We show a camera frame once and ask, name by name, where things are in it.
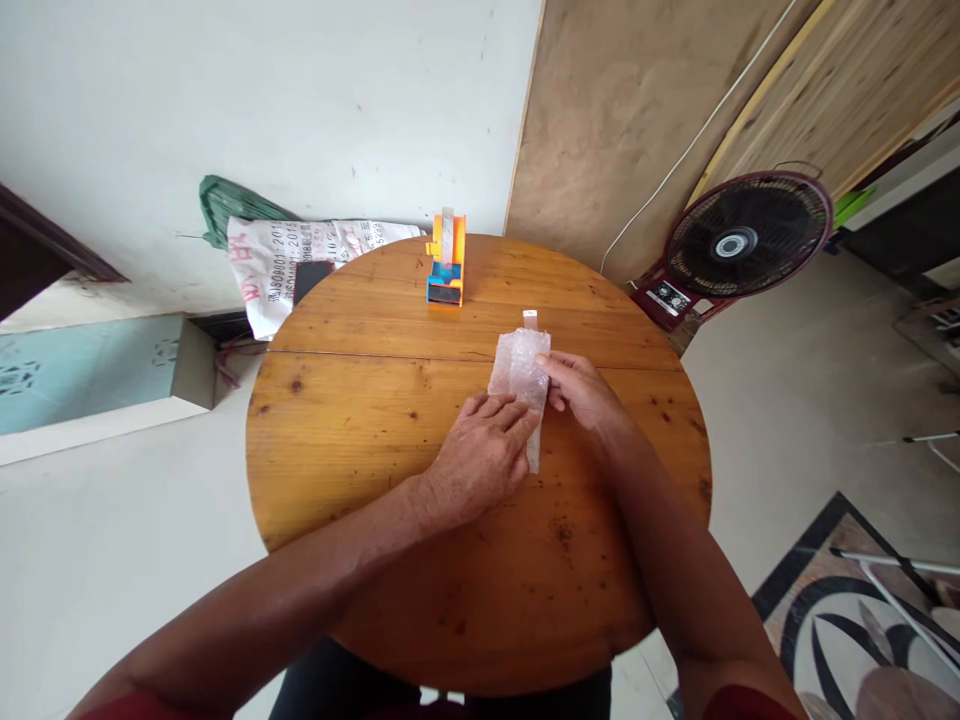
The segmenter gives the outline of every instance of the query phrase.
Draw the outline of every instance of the concrete floor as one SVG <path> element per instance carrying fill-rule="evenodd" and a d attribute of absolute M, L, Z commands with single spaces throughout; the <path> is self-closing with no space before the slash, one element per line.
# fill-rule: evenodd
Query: concrete floor
<path fill-rule="evenodd" d="M 903 554 L 960 562 L 960 477 L 896 442 L 955 429 L 960 410 L 937 391 L 950 376 L 891 328 L 908 304 L 856 259 L 821 256 L 685 355 L 713 454 L 711 529 L 748 591 L 837 490 Z M 263 555 L 243 457 L 251 379 L 207 415 L 0 468 L 0 717 L 64 717 Z M 675 686 L 654 634 L 615 662 L 612 717 L 666 720 Z M 276 689 L 238 717 L 265 718 Z"/>

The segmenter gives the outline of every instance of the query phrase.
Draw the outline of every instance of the wood grain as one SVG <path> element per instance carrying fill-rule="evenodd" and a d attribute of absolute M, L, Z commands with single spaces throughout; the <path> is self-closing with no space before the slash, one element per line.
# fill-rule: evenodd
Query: wood grain
<path fill-rule="evenodd" d="M 297 306 L 272 350 L 493 361 L 497 338 L 536 309 L 557 349 L 597 366 L 679 370 L 676 354 L 616 287 L 557 252 L 468 235 L 462 309 L 428 305 L 420 240 L 363 255 Z"/>
<path fill-rule="evenodd" d="M 554 347 L 599 360 L 682 493 L 709 519 L 712 480 L 693 388 L 653 323 L 579 263 L 470 237 L 462 310 L 424 301 L 422 243 L 394 243 L 321 282 L 284 324 L 247 420 L 254 515 L 269 550 L 429 466 L 497 335 L 540 311 Z M 654 627 L 587 437 L 544 417 L 541 472 L 476 523 L 416 548 L 353 599 L 335 637 L 410 682 L 532 692 L 595 672 Z"/>
<path fill-rule="evenodd" d="M 250 403 L 247 469 L 267 548 L 427 468 L 484 362 L 270 352 Z M 709 518 L 704 421 L 682 372 L 604 371 L 684 494 Z M 469 527 L 363 589 L 335 636 L 410 682 L 529 692 L 600 669 L 654 627 L 584 434 L 544 418 L 541 472 Z"/>
<path fill-rule="evenodd" d="M 958 83 L 955 0 L 824 0 L 731 126 L 693 197 L 789 160 L 822 168 L 821 182 L 841 197 Z"/>
<path fill-rule="evenodd" d="M 787 3 L 550 0 L 506 234 L 599 268 L 604 251 L 687 148 Z M 717 143 L 817 4 L 798 1 L 687 160 L 611 253 L 605 268 L 611 279 L 638 277 L 662 253 Z"/>

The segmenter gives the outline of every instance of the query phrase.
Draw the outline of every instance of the table seam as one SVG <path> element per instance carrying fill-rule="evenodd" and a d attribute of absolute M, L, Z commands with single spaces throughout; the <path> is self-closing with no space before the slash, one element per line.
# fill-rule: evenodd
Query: table seam
<path fill-rule="evenodd" d="M 441 357 L 428 357 L 426 355 L 385 355 L 383 353 L 350 353 L 350 352 L 337 352 L 334 350 L 288 350 L 286 348 L 267 348 L 268 353 L 278 353 L 284 355 L 336 355 L 339 357 L 377 357 L 377 358 L 386 358 L 388 360 L 436 360 L 439 362 L 472 362 L 472 363 L 485 363 L 487 365 L 493 364 L 493 358 L 490 359 L 473 359 L 473 358 L 441 358 Z M 594 365 L 597 370 L 640 370 L 642 372 L 662 372 L 662 373 L 683 373 L 686 374 L 686 371 L 681 367 L 677 370 L 666 370 L 663 368 L 637 368 L 637 367 L 620 367 L 613 365 Z"/>

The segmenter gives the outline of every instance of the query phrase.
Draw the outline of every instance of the electric fan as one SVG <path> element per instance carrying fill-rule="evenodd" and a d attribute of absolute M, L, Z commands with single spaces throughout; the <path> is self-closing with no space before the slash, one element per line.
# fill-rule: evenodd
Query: electric fan
<path fill-rule="evenodd" d="M 633 300 L 669 331 L 705 298 L 706 320 L 786 280 L 832 230 L 833 204 L 815 179 L 776 170 L 734 178 L 687 208 Z"/>

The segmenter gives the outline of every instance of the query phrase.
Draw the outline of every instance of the table top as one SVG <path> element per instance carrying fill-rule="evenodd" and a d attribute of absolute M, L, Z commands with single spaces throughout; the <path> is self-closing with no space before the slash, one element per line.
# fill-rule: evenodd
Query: table top
<path fill-rule="evenodd" d="M 253 511 L 268 550 L 356 510 L 436 456 L 484 390 L 497 339 L 539 313 L 590 357 L 706 523 L 712 479 L 696 395 L 666 339 L 578 262 L 467 236 L 462 308 L 425 301 L 423 240 L 375 250 L 281 327 L 247 418 Z M 532 692 L 604 667 L 655 623 L 613 498 L 569 412 L 544 415 L 541 469 L 471 525 L 407 553 L 355 596 L 334 637 L 412 683 Z"/>

